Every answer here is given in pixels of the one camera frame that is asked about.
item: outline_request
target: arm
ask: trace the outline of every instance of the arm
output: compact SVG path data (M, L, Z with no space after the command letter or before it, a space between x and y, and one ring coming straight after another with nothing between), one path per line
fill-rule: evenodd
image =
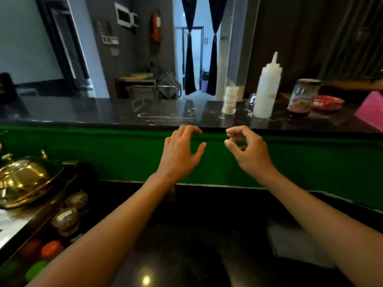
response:
M227 129L240 167L268 189L356 286L383 286L383 235L299 188L271 162L266 143L246 126ZM234 142L246 142L238 147Z
M55 258L28 287L110 286L167 191L199 163L206 146L190 152L198 127L182 125L165 139L158 170L126 202Z

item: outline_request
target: brass pot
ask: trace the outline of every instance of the brass pot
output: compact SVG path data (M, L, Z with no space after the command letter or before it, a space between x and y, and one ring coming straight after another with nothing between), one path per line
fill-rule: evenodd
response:
M60 163L47 158L25 157L12 160L12 154L2 157L8 164L0 169L0 207L13 208L30 203L50 191L52 182L62 172Z

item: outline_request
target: forearm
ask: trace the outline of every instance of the forearm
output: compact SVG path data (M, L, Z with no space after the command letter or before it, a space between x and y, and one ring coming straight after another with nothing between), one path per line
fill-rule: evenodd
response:
M383 285L381 233L322 202L280 173L263 184L355 285Z
M126 202L52 261L30 286L110 286L173 182L153 174Z

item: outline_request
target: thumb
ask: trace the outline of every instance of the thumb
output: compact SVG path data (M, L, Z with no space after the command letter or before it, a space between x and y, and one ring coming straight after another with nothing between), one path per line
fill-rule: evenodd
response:
M238 159L239 155L242 153L241 149L233 141L225 140L225 145L227 149Z
M193 155L193 162L197 166L201 161L202 155L205 153L206 143L203 142L198 146L197 152Z

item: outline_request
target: person's left hand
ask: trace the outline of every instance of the person's left hand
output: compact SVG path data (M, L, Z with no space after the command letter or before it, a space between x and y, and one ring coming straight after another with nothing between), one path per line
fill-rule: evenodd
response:
M201 133L202 131L197 126L181 125L171 137L167 137L160 166L156 173L171 179L174 183L188 176L198 165L205 152L206 143L199 145L194 155L190 151L191 136Z

